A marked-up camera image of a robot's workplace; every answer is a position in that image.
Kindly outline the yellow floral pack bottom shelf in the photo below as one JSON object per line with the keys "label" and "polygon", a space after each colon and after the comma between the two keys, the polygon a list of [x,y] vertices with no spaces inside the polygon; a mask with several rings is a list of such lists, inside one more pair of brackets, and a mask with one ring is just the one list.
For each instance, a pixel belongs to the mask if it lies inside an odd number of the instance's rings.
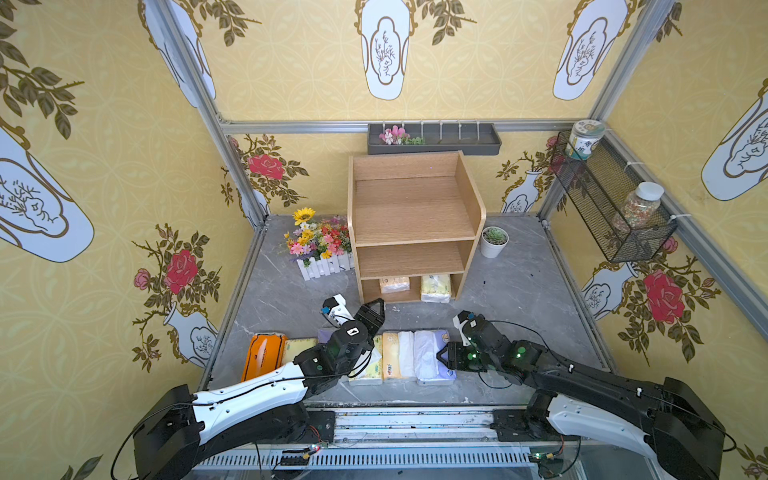
{"label": "yellow floral pack bottom shelf", "polygon": [[452,284],[449,274],[423,275],[421,277],[420,299],[425,303],[449,303],[452,298]]}

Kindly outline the green-yellow tissue pack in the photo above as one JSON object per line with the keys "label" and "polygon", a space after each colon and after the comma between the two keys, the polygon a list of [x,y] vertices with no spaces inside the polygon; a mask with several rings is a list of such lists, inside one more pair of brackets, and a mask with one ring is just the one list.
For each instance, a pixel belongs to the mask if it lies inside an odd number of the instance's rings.
{"label": "green-yellow tissue pack", "polygon": [[288,339],[285,341],[283,349],[282,364],[291,363],[297,355],[314,347],[318,343],[316,338]]}

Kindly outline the white purple tissue pack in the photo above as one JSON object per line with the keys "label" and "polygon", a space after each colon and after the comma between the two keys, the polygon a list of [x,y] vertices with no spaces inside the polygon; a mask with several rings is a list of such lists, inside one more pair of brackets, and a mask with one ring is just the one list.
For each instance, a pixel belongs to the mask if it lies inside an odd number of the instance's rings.
{"label": "white purple tissue pack", "polygon": [[419,385],[445,386],[455,382],[456,372],[446,367],[438,355],[449,341],[449,333],[444,329],[414,333],[413,367]]}

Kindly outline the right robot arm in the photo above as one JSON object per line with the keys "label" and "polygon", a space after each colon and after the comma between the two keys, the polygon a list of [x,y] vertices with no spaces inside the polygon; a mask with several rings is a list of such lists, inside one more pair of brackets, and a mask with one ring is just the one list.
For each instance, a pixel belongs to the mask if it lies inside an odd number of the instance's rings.
{"label": "right robot arm", "polygon": [[526,409],[532,434],[587,437],[654,461],[675,479],[717,479],[728,439],[725,426],[686,383],[640,381],[586,366],[544,340],[511,340],[498,321],[462,311],[460,334],[437,353],[446,368],[495,372],[533,389]]}

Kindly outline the yellow tissue pack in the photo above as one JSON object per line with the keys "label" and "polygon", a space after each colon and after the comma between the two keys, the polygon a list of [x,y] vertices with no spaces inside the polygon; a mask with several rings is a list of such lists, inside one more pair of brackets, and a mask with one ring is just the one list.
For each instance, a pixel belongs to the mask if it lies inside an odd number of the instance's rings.
{"label": "yellow tissue pack", "polygon": [[380,385],[383,383],[382,336],[373,339],[374,347],[358,361],[348,381],[355,386]]}

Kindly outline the peach tissue pack bottom shelf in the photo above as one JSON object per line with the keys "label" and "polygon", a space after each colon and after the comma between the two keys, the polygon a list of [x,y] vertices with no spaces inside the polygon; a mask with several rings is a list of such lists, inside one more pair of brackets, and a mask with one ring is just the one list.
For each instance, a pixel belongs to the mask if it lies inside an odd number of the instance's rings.
{"label": "peach tissue pack bottom shelf", "polygon": [[379,288],[382,294],[407,292],[410,290],[410,279],[407,276],[384,277],[379,280]]}

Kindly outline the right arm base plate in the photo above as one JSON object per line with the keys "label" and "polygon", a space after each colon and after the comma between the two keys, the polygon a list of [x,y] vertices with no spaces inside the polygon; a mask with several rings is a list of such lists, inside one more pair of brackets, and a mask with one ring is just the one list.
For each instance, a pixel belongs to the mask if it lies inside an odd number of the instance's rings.
{"label": "right arm base plate", "polygon": [[500,442],[556,441],[560,434],[550,425],[546,414],[527,409],[496,409],[490,429]]}

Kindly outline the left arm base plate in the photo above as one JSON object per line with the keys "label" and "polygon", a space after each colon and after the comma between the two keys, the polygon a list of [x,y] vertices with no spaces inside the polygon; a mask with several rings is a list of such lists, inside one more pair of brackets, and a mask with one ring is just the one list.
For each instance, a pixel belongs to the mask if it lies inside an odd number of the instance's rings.
{"label": "left arm base plate", "polygon": [[333,410],[309,410],[308,419],[299,428],[297,444],[333,443],[336,412]]}

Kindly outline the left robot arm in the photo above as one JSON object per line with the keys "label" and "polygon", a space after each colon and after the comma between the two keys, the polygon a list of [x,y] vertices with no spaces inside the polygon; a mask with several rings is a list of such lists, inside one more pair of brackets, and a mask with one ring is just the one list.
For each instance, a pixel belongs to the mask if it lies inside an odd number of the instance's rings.
{"label": "left robot arm", "polygon": [[365,369],[374,337],[385,322],[377,298],[349,314],[340,296],[323,303],[323,315],[338,327],[286,365],[229,387],[193,393],[187,385],[168,390],[135,425],[140,479],[181,479],[219,453],[249,444],[296,441],[308,429],[304,400],[333,388],[341,378]]}

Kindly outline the orange tissue pack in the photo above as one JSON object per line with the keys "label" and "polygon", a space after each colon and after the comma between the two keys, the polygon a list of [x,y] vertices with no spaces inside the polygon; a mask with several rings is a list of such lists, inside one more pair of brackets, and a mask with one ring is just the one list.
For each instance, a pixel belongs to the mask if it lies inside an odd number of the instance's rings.
{"label": "orange tissue pack", "polygon": [[277,370],[283,365],[287,337],[282,334],[256,334],[251,338],[241,381],[245,382]]}

